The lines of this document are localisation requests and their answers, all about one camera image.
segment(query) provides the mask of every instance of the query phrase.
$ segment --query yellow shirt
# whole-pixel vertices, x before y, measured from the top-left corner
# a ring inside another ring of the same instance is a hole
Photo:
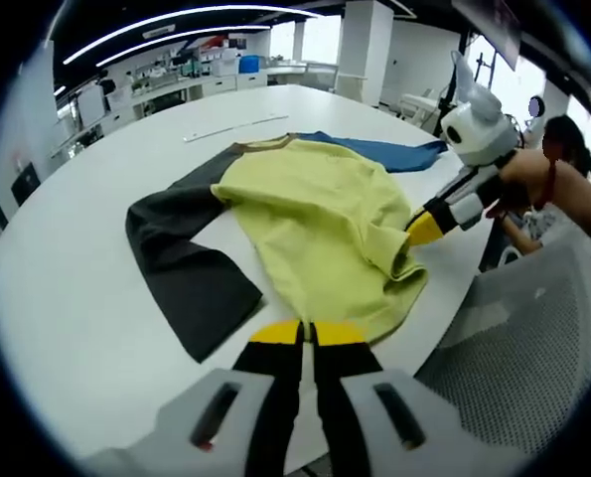
[[[266,150],[276,143],[246,146],[213,193],[298,318],[386,335],[427,281],[408,254],[407,201],[380,164],[347,148],[294,139]]]

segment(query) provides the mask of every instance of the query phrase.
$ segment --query led strip light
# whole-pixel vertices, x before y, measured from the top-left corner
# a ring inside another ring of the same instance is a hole
[[[191,8],[188,10],[181,10],[179,12],[173,13],[166,13],[165,15],[159,15],[158,17],[152,17],[147,20],[142,20],[137,23],[133,23],[132,25],[128,25],[126,27],[121,28],[120,30],[116,30],[109,35],[105,35],[104,37],[99,38],[98,40],[93,41],[89,45],[81,48],[76,53],[70,55],[64,60],[64,65],[69,65],[74,60],[79,58],[80,56],[84,55],[85,53],[89,52],[93,48],[96,48],[98,45],[101,45],[112,38],[116,38],[123,33],[130,32],[137,28],[143,27],[145,25],[149,25],[151,23],[160,22],[162,20],[169,20],[170,18],[182,17],[185,15],[194,15],[197,13],[207,13],[207,12],[219,12],[219,11],[226,11],[226,10],[259,10],[265,12],[280,12],[280,13],[293,13],[298,15],[304,15],[311,18],[321,18],[324,15],[319,15],[317,13],[307,12],[306,10],[299,10],[296,8],[285,8],[285,7],[273,7],[267,5],[219,5],[216,7],[201,7],[201,8]]]
[[[142,50],[143,48],[151,47],[152,45],[156,45],[158,43],[167,42],[168,40],[174,40],[176,38],[182,37],[189,37],[190,35],[199,35],[201,33],[212,33],[212,32],[230,32],[235,30],[269,30],[270,27],[262,27],[262,26],[254,26],[254,25],[240,25],[237,27],[216,27],[216,28],[204,28],[202,30],[193,30],[191,32],[184,32],[184,33],[177,33],[176,35],[170,35],[168,37],[159,38],[156,40],[152,40],[151,42],[142,43],[140,45],[136,45],[135,47],[128,48],[124,52],[117,53],[109,58],[106,58],[102,62],[96,64],[97,67],[102,67],[103,65],[107,65],[114,60],[119,59],[120,57],[124,57],[125,55],[129,55],[130,53],[136,52],[138,50]]]

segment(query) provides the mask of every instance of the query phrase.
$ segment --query blue cloth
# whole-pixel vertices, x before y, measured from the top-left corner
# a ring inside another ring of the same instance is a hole
[[[387,172],[415,172],[428,169],[436,162],[438,155],[447,150],[443,141],[433,141],[422,146],[402,146],[389,142],[363,141],[361,139],[341,139],[322,131],[300,133],[300,139],[325,142],[344,146],[371,161],[381,164]]]

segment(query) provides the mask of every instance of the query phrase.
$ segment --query white table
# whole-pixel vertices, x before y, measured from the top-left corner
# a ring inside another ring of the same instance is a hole
[[[259,119],[277,118],[255,125]],[[183,138],[233,127],[192,142]],[[232,142],[323,130],[418,145],[433,138],[354,101],[296,85],[223,93],[174,107],[116,131],[58,170],[0,238],[0,344],[47,429],[76,458],[123,447],[153,429],[158,409],[215,367],[230,367],[249,336],[292,317],[276,296],[232,213],[196,241],[219,248],[264,293],[267,304],[202,364],[183,350],[149,292],[124,230],[127,208],[168,187]],[[395,174],[412,206],[460,167],[444,154],[424,172]],[[458,310],[489,235],[481,221],[414,251],[430,277],[405,323],[374,348],[386,367],[414,374]],[[327,447],[305,355],[290,472]]]

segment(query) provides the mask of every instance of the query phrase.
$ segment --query gray mesh chair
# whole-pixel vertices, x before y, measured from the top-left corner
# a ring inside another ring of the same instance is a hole
[[[539,452],[591,382],[591,260],[571,243],[477,276],[416,376],[487,443]]]
[[[307,63],[300,84],[321,91],[335,92],[338,71],[337,65]]]

